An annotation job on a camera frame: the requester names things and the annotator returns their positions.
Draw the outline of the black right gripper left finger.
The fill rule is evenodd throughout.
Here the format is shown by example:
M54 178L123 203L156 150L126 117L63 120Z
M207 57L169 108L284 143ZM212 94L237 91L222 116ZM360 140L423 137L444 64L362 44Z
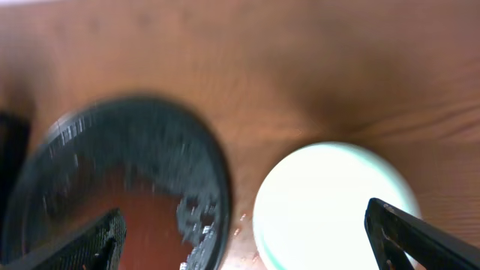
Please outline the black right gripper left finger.
M4 270L117 270L127 235L114 208L74 232L3 266Z

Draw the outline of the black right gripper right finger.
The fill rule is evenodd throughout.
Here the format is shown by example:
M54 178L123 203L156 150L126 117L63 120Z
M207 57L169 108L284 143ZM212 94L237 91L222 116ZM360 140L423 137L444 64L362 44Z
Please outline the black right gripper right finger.
M380 270L479 270L479 249L378 198L371 198L364 228Z

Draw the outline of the pale green plate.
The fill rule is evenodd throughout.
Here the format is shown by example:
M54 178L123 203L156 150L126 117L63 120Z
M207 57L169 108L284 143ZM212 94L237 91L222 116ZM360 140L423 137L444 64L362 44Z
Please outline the pale green plate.
M404 177L357 145L307 145L275 165L253 208L253 234L267 269L376 269L364 218L370 198L420 217Z

